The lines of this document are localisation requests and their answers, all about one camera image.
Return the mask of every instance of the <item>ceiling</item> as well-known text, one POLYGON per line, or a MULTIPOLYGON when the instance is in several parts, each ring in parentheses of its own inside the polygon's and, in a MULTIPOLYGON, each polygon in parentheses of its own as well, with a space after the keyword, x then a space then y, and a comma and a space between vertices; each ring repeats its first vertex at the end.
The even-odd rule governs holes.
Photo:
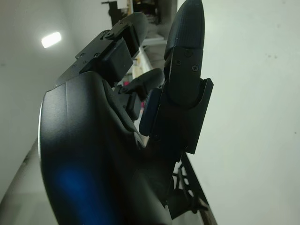
POLYGON ((44 93, 109 28, 108 5, 96 0, 1 0, 0 200, 37 137, 44 93), (62 41, 44 49, 41 39, 55 31, 62 41))

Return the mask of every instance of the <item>white wall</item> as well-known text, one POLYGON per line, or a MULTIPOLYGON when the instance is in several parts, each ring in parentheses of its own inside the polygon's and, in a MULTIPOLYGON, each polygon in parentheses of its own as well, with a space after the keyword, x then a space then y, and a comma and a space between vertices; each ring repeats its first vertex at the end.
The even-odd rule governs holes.
POLYGON ((0 201, 38 133, 44 93, 76 50, 57 0, 4 0, 0 7, 0 201), (62 41, 44 49, 53 31, 62 41))
POLYGON ((112 28, 108 4, 98 0, 61 0, 68 24, 75 39, 77 51, 81 51, 104 30, 112 28))
POLYGON ((203 0, 215 86, 195 156, 220 225, 300 224, 300 1, 203 0))

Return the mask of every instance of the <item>ceiling light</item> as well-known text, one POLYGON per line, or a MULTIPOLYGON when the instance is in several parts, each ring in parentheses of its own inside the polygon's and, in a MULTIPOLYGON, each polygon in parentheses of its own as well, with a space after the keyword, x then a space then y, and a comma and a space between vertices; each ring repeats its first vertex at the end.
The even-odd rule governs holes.
POLYGON ((44 48, 48 48, 57 42, 61 41, 61 35, 59 32, 50 34, 42 39, 42 45, 44 48))

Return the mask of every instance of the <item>robotic hand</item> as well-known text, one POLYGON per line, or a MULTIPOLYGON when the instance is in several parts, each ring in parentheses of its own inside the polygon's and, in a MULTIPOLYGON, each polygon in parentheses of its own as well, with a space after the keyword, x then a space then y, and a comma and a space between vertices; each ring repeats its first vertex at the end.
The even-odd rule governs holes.
POLYGON ((60 225, 170 225, 188 210, 200 210, 205 224, 215 224, 186 156, 195 153, 213 88, 200 78, 202 3, 187 0, 178 11, 164 72, 155 69, 115 87, 146 28, 145 15, 134 13, 101 32, 45 94, 39 155, 60 225), (139 130, 149 136, 147 146, 133 124, 146 98, 139 130))

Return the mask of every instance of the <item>screw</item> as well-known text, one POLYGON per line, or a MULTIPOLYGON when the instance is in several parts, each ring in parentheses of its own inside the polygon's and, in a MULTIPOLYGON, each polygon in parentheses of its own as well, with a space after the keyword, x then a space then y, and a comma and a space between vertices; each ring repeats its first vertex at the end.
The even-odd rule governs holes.
POLYGON ((181 61, 180 60, 176 60, 176 65, 180 66, 181 65, 181 61))
POLYGON ((193 55, 193 51, 186 49, 184 50, 184 55, 189 58, 193 55))
POLYGON ((192 66, 192 70, 193 70, 194 72, 197 72, 197 71, 199 70, 199 67, 198 67, 197 65, 193 65, 193 66, 192 66))

